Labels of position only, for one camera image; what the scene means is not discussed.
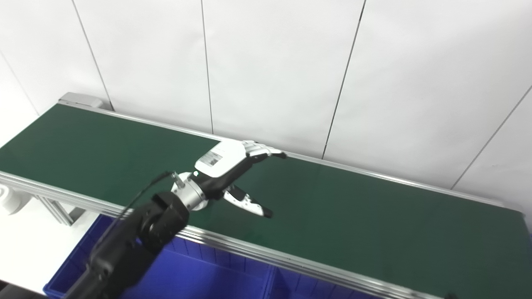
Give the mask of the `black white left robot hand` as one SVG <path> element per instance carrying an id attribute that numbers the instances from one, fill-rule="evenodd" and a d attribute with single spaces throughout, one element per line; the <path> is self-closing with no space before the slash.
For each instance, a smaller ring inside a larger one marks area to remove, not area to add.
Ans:
<path id="1" fill-rule="evenodd" d="M 272 210 L 235 185 L 254 164 L 268 157 L 285 159 L 287 154 L 252 140 L 222 140 L 196 161 L 191 179 L 202 190 L 206 201 L 225 199 L 238 208 L 270 219 Z"/>

